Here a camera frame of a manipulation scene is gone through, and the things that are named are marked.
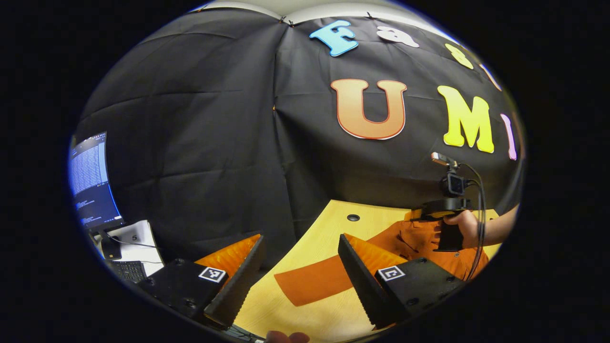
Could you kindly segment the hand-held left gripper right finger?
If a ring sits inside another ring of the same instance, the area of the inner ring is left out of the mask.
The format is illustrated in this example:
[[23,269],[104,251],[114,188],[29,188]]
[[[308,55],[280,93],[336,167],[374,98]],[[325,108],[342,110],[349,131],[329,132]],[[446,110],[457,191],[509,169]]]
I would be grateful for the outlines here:
[[430,310],[465,284],[430,259],[406,261],[347,233],[340,235],[338,255],[370,323],[378,329]]

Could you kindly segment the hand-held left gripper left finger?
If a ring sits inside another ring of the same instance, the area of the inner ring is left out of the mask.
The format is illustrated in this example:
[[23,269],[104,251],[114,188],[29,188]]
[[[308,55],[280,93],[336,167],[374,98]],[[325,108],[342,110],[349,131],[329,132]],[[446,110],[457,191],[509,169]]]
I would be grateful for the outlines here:
[[264,259],[265,238],[255,234],[196,262],[175,259],[139,287],[181,315],[224,330],[233,325]]

